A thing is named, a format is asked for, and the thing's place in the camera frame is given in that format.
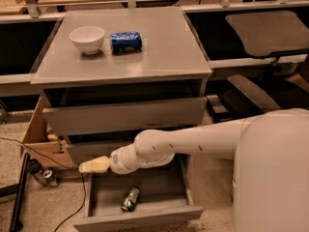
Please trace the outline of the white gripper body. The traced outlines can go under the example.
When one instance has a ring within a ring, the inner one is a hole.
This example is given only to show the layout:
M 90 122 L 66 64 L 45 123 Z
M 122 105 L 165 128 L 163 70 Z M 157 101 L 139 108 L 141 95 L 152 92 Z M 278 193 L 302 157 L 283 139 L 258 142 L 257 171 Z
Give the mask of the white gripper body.
M 110 168 L 116 174 L 129 174 L 168 164 L 175 154 L 161 152 L 156 146 L 140 147 L 135 143 L 121 147 L 110 155 Z

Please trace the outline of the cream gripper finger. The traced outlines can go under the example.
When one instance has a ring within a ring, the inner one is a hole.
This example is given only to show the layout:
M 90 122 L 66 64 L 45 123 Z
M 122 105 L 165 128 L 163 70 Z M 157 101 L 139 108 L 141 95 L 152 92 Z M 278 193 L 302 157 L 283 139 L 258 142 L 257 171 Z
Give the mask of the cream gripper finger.
M 110 166 L 110 159 L 107 156 L 99 157 L 82 162 L 79 165 L 80 173 L 104 173 Z

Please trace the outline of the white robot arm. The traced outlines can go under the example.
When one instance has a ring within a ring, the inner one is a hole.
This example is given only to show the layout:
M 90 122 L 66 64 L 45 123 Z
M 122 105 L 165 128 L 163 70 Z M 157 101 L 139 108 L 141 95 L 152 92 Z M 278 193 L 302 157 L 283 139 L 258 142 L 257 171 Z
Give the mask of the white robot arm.
M 235 232 L 309 232 L 309 111 L 292 108 L 183 130 L 143 130 L 82 173 L 128 174 L 176 154 L 234 161 Z

